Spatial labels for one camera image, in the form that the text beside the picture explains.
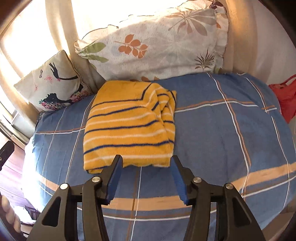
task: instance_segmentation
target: finger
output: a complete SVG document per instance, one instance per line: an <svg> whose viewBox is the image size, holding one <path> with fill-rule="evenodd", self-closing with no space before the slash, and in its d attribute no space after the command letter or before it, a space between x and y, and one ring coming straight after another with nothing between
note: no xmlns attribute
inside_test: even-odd
<svg viewBox="0 0 296 241"><path fill-rule="evenodd" d="M12 207L10 207L10 209L8 210L8 212L6 213L6 220L9 224L13 224L14 220L15 220L15 211L13 210Z"/></svg>
<svg viewBox="0 0 296 241"><path fill-rule="evenodd" d="M7 199L7 197L5 196L2 196L2 199L1 199L1 206L4 210L4 212L8 212L9 208L10 208L10 203L9 203L9 200Z"/></svg>
<svg viewBox="0 0 296 241"><path fill-rule="evenodd" d="M15 229L16 232L20 233L21 232L21 227L20 227L20 218L18 215L15 215L15 222L13 224L13 228Z"/></svg>

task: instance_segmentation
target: floral pillowcase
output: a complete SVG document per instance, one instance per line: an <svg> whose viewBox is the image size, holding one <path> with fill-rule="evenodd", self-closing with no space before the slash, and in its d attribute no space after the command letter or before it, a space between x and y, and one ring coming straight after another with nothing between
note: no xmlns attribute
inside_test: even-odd
<svg viewBox="0 0 296 241"><path fill-rule="evenodd" d="M43 111L65 108L92 94L89 87L82 83L64 50L31 71L14 87L37 109Z"/></svg>
<svg viewBox="0 0 296 241"><path fill-rule="evenodd" d="M91 32L75 43L105 80L152 81L218 72L228 40L218 1L187 1L153 16L130 16L118 27Z"/></svg>

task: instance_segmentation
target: metal screw cap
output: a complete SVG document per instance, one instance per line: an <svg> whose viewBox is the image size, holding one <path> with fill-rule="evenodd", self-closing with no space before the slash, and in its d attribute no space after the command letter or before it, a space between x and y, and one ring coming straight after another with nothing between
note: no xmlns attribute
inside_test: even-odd
<svg viewBox="0 0 296 241"><path fill-rule="evenodd" d="M233 185L231 183L227 183L226 188L231 190L231 189L233 189Z"/></svg>
<svg viewBox="0 0 296 241"><path fill-rule="evenodd" d="M194 181L195 183L201 183L201 182L202 182L202 179L201 179L200 177L195 177L195 178L193 179L193 181Z"/></svg>
<svg viewBox="0 0 296 241"><path fill-rule="evenodd" d="M68 188L68 184L67 184L67 183L63 183L63 184L60 186L60 188L61 188L62 190L65 190L65 189Z"/></svg>
<svg viewBox="0 0 296 241"><path fill-rule="evenodd" d="M98 183L100 180L101 180L100 177L93 177L93 178L92 178L92 182L93 182L93 183Z"/></svg>

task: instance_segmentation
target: mattress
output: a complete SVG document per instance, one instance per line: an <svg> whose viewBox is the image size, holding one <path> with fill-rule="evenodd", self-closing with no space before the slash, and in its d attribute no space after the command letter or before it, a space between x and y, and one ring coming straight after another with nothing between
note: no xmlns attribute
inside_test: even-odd
<svg viewBox="0 0 296 241"><path fill-rule="evenodd" d="M273 92L248 74L191 74L157 83L177 91L174 154L208 183L233 183L264 228L296 192L293 139ZM93 99L39 118L23 171L24 195L39 211L62 183L74 186L92 177L83 170L83 135ZM78 233L84 240L81 207ZM209 240L215 212L212 203ZM110 240L177 241L190 207L180 201L168 168L129 166L103 214Z"/></svg>

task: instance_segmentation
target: red bag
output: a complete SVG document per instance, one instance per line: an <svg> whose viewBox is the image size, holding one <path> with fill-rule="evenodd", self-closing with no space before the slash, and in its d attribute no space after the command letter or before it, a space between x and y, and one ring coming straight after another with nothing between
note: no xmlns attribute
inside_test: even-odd
<svg viewBox="0 0 296 241"><path fill-rule="evenodd" d="M296 74L281 84L269 85L279 100L281 114L288 124L296 114L296 79L290 85L286 85L286 83L294 78L296 78Z"/></svg>

